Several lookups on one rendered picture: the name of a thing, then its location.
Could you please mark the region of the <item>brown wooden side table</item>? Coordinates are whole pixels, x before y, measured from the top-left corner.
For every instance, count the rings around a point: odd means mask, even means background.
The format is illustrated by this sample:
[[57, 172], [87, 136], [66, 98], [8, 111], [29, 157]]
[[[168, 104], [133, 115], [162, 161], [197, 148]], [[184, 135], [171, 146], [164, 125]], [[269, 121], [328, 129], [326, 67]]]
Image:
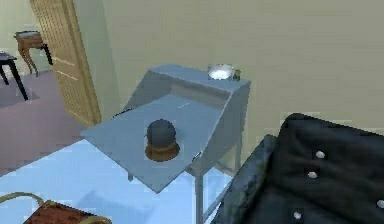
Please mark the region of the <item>brown wooden side table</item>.
[[47, 61], [53, 65], [52, 56], [48, 45], [43, 41], [39, 31], [19, 31], [13, 38], [17, 41], [18, 51], [24, 62], [27, 64], [29, 72], [35, 71], [35, 76], [39, 76], [38, 69], [30, 56], [30, 49], [43, 50]]

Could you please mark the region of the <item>tan wooden room door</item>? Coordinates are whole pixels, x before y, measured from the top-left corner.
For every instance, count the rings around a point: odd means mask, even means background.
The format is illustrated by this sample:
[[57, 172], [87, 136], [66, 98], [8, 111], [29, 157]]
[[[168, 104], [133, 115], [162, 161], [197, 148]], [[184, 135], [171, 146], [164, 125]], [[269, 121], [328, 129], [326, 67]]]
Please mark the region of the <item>tan wooden room door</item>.
[[101, 122], [74, 0], [30, 0], [67, 112], [86, 126]]

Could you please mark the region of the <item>white glass bowl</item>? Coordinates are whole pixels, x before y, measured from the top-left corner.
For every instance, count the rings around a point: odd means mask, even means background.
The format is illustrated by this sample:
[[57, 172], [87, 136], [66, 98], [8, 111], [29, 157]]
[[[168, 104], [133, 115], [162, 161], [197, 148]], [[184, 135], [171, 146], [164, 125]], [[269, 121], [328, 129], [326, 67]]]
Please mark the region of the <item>white glass bowl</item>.
[[229, 80], [234, 74], [234, 67], [231, 64], [210, 64], [207, 73], [214, 80]]

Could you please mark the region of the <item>grey-blue writing desk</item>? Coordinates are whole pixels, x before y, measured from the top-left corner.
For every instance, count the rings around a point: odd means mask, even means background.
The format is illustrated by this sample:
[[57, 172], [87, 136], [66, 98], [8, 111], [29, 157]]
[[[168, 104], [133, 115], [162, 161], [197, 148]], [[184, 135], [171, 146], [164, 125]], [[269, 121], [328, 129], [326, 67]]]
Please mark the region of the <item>grey-blue writing desk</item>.
[[[203, 209], [203, 176], [231, 149], [241, 154], [250, 82], [214, 80], [205, 71], [166, 64], [144, 75], [124, 111], [81, 135], [155, 193], [181, 173], [195, 177], [196, 224], [204, 224], [214, 206]], [[155, 162], [145, 153], [147, 129], [155, 120], [176, 129], [179, 154]]]

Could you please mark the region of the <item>dark globe on brown base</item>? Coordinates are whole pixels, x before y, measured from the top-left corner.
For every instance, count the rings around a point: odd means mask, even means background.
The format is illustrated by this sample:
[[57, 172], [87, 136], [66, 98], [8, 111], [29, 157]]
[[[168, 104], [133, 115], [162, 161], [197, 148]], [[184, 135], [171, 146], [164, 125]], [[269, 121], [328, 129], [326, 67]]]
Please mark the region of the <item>dark globe on brown base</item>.
[[150, 123], [146, 138], [145, 154], [152, 161], [169, 161], [179, 154], [180, 147], [176, 141], [176, 129], [168, 120], [158, 119]]

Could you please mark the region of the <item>black table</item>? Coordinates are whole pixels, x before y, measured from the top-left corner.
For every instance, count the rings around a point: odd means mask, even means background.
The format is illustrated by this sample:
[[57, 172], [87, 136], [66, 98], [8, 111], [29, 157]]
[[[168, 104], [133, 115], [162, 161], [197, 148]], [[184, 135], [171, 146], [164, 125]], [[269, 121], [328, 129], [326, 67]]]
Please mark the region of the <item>black table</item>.
[[20, 78], [19, 72], [17, 70], [16, 64], [15, 64], [16, 60], [17, 60], [16, 57], [0, 50], [0, 77], [2, 78], [3, 82], [6, 85], [9, 84], [8, 78], [6, 77], [5, 72], [3, 70], [4, 66], [8, 66], [10, 68], [13, 79], [16, 81], [16, 84], [17, 84], [24, 100], [27, 101], [28, 95], [26, 93], [26, 90], [25, 90], [24, 85], [22, 83], [22, 80]]

